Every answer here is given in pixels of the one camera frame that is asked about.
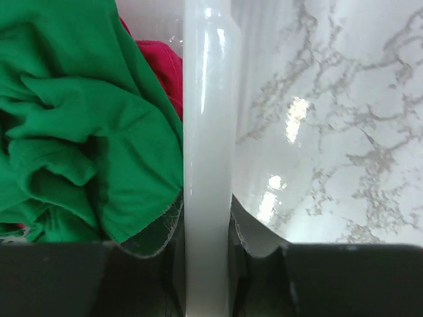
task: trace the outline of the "marble countertop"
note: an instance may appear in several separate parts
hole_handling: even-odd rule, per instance
[[[234,192],[292,242],[423,246],[423,4],[233,0]]]

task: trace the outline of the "red fabric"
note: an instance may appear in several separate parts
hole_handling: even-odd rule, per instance
[[[126,23],[122,19],[120,22],[131,35]],[[182,58],[165,43],[159,41],[135,42],[182,120]]]

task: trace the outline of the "white plastic rod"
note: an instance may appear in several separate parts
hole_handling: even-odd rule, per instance
[[[187,317],[229,317],[227,245],[241,37],[230,3],[185,0]]]

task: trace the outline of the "transparent plastic sheet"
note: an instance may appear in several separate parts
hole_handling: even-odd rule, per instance
[[[25,243],[26,234],[28,234],[29,228],[23,229],[24,233],[22,236],[0,236],[0,244],[2,243]]]
[[[116,4],[135,40],[164,42],[182,57],[183,0],[116,0]]]

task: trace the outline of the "laundry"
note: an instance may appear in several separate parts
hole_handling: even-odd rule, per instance
[[[174,203],[182,123],[114,0],[3,1],[0,56],[0,235],[123,242]]]
[[[131,35],[124,20],[120,19],[120,22]],[[182,58],[160,41],[137,40],[136,43],[182,120]]]

